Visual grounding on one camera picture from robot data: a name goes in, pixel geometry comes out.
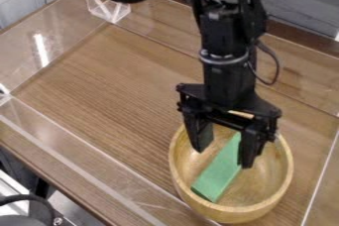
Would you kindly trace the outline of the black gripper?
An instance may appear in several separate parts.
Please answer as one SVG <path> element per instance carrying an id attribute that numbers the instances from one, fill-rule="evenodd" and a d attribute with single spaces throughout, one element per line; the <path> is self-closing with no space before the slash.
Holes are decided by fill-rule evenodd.
<path id="1" fill-rule="evenodd" d="M 242 132 L 239 165 L 250 169 L 264 143 L 275 140 L 280 109 L 255 92 L 255 61 L 203 63 L 203 83 L 179 83 L 178 110 L 192 148 L 203 153 L 214 141 L 214 124 Z"/>

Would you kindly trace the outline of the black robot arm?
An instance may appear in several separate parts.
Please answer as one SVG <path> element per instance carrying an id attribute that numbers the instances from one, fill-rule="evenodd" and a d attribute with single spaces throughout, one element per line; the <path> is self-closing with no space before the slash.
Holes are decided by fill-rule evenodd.
<path id="1" fill-rule="evenodd" d="M 216 124 L 242 133 L 238 164 L 248 169 L 264 144 L 275 140 L 282 116 L 255 91 L 256 52 L 270 51 L 259 41 L 267 15 L 260 0 L 190 1 L 202 35 L 204 82 L 176 86 L 178 110 L 198 152 L 210 147 Z"/>

